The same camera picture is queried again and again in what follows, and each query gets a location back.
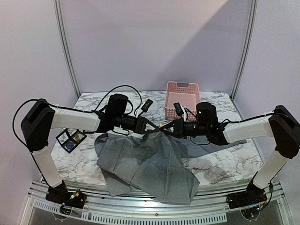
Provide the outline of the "grey button-up shirt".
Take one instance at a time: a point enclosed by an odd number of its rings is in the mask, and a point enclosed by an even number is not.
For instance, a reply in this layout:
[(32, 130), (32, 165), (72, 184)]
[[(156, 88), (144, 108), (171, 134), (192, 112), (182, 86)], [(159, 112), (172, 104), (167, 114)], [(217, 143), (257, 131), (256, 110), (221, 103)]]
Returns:
[(136, 188), (163, 202), (190, 205), (200, 184), (182, 159), (224, 150), (246, 140), (218, 146), (199, 136), (192, 144), (162, 132), (143, 137), (104, 133), (94, 141), (97, 166), (112, 197)]

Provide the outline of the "round green orange badge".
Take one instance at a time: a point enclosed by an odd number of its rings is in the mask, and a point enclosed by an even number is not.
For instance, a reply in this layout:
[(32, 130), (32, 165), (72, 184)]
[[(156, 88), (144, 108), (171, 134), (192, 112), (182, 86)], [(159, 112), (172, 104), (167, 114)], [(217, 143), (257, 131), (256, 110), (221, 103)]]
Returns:
[(84, 139), (84, 135), (82, 135), (82, 134), (77, 134), (77, 135), (75, 136), (75, 140), (76, 140), (77, 142), (80, 142), (82, 139)]

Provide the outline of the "round blue badge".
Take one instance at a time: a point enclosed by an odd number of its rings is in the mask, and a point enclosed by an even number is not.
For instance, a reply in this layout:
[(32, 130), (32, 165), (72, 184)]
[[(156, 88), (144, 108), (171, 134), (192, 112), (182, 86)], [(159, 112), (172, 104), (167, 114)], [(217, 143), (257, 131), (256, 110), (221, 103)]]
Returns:
[(66, 148), (67, 148), (68, 150), (72, 149), (72, 148), (73, 148), (73, 144), (72, 144), (72, 143), (68, 143), (68, 144), (66, 145)]

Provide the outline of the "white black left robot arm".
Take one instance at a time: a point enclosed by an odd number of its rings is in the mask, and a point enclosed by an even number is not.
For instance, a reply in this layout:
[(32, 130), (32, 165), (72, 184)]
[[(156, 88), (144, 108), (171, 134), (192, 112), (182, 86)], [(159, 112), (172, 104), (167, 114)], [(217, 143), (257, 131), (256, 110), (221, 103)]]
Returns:
[(64, 214), (69, 208), (83, 209), (86, 194), (79, 189), (69, 191), (60, 177), (48, 146), (52, 129), (62, 129), (56, 140), (67, 153), (77, 148), (87, 134), (106, 133), (115, 128), (140, 135), (159, 131), (154, 123), (140, 114), (131, 116), (127, 113), (127, 105), (132, 103), (122, 94), (111, 95), (103, 108), (87, 112), (54, 106), (42, 98), (34, 99), (33, 102), (34, 105), (21, 122), (25, 146), (49, 187), (46, 200), (59, 204), (60, 211)]

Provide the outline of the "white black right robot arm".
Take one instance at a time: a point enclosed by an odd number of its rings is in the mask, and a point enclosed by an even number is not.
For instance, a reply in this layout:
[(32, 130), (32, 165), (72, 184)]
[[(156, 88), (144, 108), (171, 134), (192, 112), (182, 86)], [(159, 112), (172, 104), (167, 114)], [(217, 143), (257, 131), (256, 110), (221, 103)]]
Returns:
[(229, 194), (226, 198), (231, 209), (248, 206), (253, 212), (260, 212), (270, 203), (273, 193), (272, 180), (284, 165), (293, 159), (300, 149), (300, 124), (282, 105), (269, 113), (245, 120), (218, 121), (217, 110), (208, 102), (196, 105), (196, 120), (183, 118), (172, 120), (161, 127), (161, 131), (175, 138), (205, 136), (210, 144), (226, 146), (238, 141), (258, 137), (272, 137), (275, 149), (255, 173), (245, 191)]

